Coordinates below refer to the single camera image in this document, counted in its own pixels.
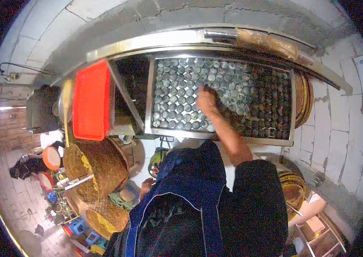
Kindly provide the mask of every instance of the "green cloth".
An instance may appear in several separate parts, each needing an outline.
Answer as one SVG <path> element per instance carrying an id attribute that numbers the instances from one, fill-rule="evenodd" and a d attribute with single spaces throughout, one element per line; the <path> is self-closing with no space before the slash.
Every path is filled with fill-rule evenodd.
<path id="1" fill-rule="evenodd" d="M 109 198 L 110 198 L 110 200 L 112 200 L 112 202 L 114 204 L 116 204 L 118 207 L 122 208 L 123 210 L 131 210 L 137 205 L 137 203 L 135 203 L 133 201 L 125 202 L 119 196 L 119 193 L 111 193 L 111 194 L 109 194 Z"/>

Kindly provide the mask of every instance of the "red plastic crate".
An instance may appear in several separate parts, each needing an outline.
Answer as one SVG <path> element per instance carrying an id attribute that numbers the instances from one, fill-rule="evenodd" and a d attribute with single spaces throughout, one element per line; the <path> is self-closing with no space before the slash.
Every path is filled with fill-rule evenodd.
<path id="1" fill-rule="evenodd" d="M 101 141 L 109 130 L 110 71 L 105 61 L 76 74 L 73 97 L 73 135 Z"/>

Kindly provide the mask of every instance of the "blue plastic stool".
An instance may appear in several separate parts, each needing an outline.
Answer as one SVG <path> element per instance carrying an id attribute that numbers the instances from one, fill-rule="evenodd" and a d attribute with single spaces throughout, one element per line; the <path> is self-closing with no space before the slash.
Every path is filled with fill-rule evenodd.
<path id="1" fill-rule="evenodd" d="M 106 250 L 106 248 L 107 248 L 107 244 L 109 243 L 109 241 L 107 241 L 107 239 L 105 239 L 105 238 L 103 238 L 103 239 L 101 239 L 100 240 L 100 242 L 99 242 L 99 246 L 101 247 L 101 248 L 103 248 L 103 249 L 105 249 Z"/>
<path id="2" fill-rule="evenodd" d="M 70 222 L 68 224 L 70 230 L 72 233 L 75 233 L 76 235 L 80 236 L 81 234 L 83 234 L 83 232 L 85 232 L 85 220 L 82 218 L 77 218 L 75 220 L 73 220 L 72 222 Z"/>
<path id="3" fill-rule="evenodd" d="M 99 239 L 100 235 L 97 234 L 95 231 L 92 231 L 89 236 L 86 238 L 86 243 L 91 246 Z"/>

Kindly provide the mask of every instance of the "person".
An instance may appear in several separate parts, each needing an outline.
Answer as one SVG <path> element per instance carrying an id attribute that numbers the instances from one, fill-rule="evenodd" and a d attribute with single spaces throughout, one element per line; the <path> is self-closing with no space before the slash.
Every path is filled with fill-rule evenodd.
<path id="1" fill-rule="evenodd" d="M 64 147 L 64 144 L 60 141 L 55 141 L 50 146 L 57 149 L 60 146 Z M 31 176 L 37 178 L 39 172 L 46 172 L 47 169 L 48 168 L 43 161 L 42 153 L 38 155 L 29 153 L 20 157 L 15 166 L 9 169 L 9 174 L 11 178 L 20 178 L 24 180 Z"/>
<path id="2" fill-rule="evenodd" d="M 232 192 L 214 142 L 170 151 L 156 183 L 143 183 L 140 203 L 124 230 L 112 234 L 103 257 L 282 254 L 288 225 L 276 167 L 253 160 L 217 110 L 214 92 L 200 87 L 197 104 L 236 167 Z"/>

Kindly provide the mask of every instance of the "metal tray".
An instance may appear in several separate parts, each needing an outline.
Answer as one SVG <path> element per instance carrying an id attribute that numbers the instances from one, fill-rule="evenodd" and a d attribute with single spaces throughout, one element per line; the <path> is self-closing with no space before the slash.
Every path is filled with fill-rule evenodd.
<path id="1" fill-rule="evenodd" d="M 196 52 L 188 52 L 186 54 L 157 54 L 153 55 L 150 59 L 150 67 L 149 67 L 149 80 L 148 80 L 148 88 L 147 88 L 147 105 L 146 105 L 146 119 L 145 119 L 145 127 L 144 132 L 146 134 L 157 134 L 157 135 L 163 135 L 163 136 L 177 136 L 177 137 L 183 137 L 183 138 L 197 138 L 197 139 L 213 139 L 217 140 L 217 134 L 213 132 L 211 129 L 211 125 L 207 129 L 200 128 L 199 130 L 185 130 L 185 129 L 170 129 L 170 128 L 163 128 L 163 127 L 154 127 L 153 122 L 153 113 L 154 113 L 154 93 L 155 93 L 155 81 L 157 73 L 157 66 L 156 62 L 158 62 L 159 59 L 168 59 L 168 58 L 207 58 L 207 59 L 214 59 L 214 60 L 222 60 L 227 62 L 237 62 L 237 63 L 247 63 L 244 60 L 237 60 L 237 59 L 230 59 L 224 57 L 220 57 L 214 54 L 203 54 L 203 52 L 196 51 Z M 250 63 L 251 65 L 257 65 L 261 67 L 267 67 L 269 69 L 274 69 L 280 72 L 285 72 L 290 76 L 291 80 L 291 115 L 289 117 L 290 122 L 290 128 L 288 128 L 286 136 L 286 139 L 276 139 L 274 137 L 267 137 L 267 138 L 257 138 L 257 137 L 245 137 L 245 139 L 248 142 L 251 143 L 259 143 L 259 144 L 266 144 L 266 145 L 277 145 L 277 146 L 292 146 L 293 145 L 293 137 L 294 137 L 294 127 L 295 127 L 295 81 L 294 81 L 294 72 L 293 70 L 285 70 L 280 69 L 277 67 L 268 66 L 265 64 L 259 64 L 259 63 Z"/>

